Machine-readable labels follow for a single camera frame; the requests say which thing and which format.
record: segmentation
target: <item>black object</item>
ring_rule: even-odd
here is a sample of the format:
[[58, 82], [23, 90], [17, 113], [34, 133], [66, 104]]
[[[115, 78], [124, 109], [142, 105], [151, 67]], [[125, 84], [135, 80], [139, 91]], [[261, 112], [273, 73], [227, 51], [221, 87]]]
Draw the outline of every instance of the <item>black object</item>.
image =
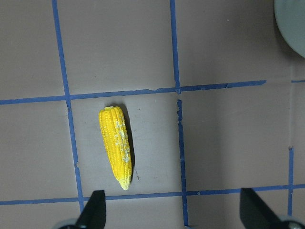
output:
[[246, 229], [305, 229], [293, 220], [281, 221], [252, 188], [242, 188], [239, 214]]
[[106, 198], [104, 190], [94, 191], [75, 225], [60, 229], [103, 229], [106, 224]]

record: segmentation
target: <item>metal screw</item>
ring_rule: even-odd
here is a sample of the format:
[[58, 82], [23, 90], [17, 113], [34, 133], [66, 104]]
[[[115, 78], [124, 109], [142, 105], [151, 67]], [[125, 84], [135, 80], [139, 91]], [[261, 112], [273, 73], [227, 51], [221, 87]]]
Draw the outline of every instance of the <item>metal screw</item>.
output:
[[288, 226], [290, 229], [302, 229], [302, 227], [299, 224], [294, 222], [290, 222]]

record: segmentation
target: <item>grid square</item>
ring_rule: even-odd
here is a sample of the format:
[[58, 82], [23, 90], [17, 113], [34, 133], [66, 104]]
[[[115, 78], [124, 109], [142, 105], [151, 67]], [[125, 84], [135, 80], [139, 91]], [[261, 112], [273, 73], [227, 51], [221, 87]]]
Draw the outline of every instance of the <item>grid square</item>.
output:
[[305, 164], [305, 83], [292, 85], [291, 145], [294, 147], [294, 184], [304, 184]]
[[[84, 196], [96, 189], [108, 196], [181, 191], [176, 103], [175, 93], [72, 101]], [[116, 104], [128, 110], [135, 151], [128, 191], [112, 174], [98, 120], [101, 109]]]
[[1, 226], [5, 229], [58, 229], [76, 221], [78, 203], [24, 204], [0, 206]]
[[[287, 213], [287, 190], [257, 193], [277, 214]], [[187, 198], [189, 226], [194, 228], [244, 228], [239, 218], [239, 193], [189, 196]]]
[[1, 200], [77, 197], [64, 101], [0, 106]]
[[176, 18], [181, 85], [290, 79], [273, 1], [177, 0]]
[[63, 95], [51, 0], [4, 0], [0, 99]]
[[182, 94], [187, 190], [288, 183], [290, 84]]
[[305, 222], [305, 189], [294, 189], [292, 216]]
[[105, 229], [184, 229], [181, 202], [181, 197], [106, 201]]
[[62, 0], [71, 94], [174, 87], [169, 1]]

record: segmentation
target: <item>corn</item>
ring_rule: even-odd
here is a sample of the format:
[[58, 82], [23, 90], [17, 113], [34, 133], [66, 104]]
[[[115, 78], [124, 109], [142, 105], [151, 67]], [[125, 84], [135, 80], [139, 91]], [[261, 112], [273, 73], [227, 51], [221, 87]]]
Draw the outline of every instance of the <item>corn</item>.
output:
[[99, 121], [114, 177], [121, 187], [127, 190], [132, 174], [132, 162], [123, 112], [118, 106], [105, 107], [99, 113]]

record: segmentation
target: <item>floor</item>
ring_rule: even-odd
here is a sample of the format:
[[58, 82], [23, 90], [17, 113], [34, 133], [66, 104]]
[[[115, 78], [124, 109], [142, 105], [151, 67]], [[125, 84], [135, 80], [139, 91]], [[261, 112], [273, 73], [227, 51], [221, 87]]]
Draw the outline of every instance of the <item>floor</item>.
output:
[[[104, 189], [107, 229], [242, 229], [241, 187], [305, 221], [305, 59], [272, 0], [2, 0], [0, 223], [56, 229]], [[132, 130], [128, 191], [98, 112]]]

